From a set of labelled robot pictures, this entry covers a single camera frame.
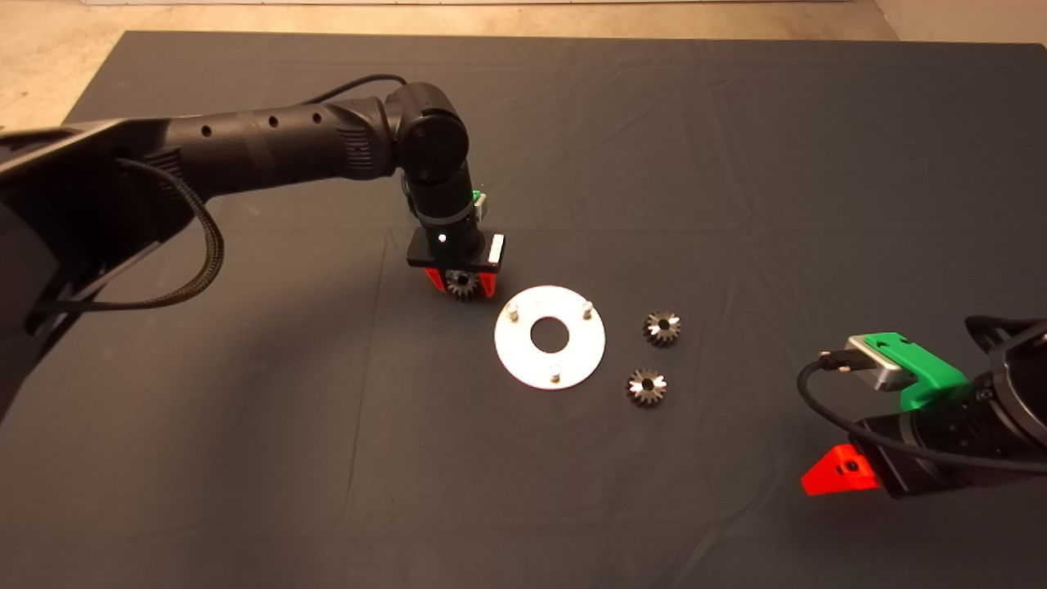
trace table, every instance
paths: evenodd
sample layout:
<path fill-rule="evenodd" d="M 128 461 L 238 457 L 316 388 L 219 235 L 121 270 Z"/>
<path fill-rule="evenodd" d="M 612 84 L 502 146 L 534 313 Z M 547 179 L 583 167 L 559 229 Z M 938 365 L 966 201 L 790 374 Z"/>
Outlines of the table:
<path fill-rule="evenodd" d="M 460 305 L 406 266 L 395 179 L 216 199 L 211 288 L 85 318 L 0 427 L 0 585 L 1043 576 L 1043 482 L 806 497 L 845 436 L 793 385 L 879 331 L 975 375 L 965 315 L 1045 315 L 1042 46 L 133 32 L 70 119 L 283 105 L 374 71 L 438 84 L 465 119 L 485 224 L 508 234 L 497 297 Z M 200 236 L 104 297 L 179 285 Z M 498 309 L 537 284 L 606 325 L 567 391 L 495 356 Z M 685 322 L 669 350 L 640 335 L 661 310 Z M 624 394 L 646 367 L 670 384 L 651 411 Z M 816 386 L 855 418 L 895 410 L 853 379 Z"/>

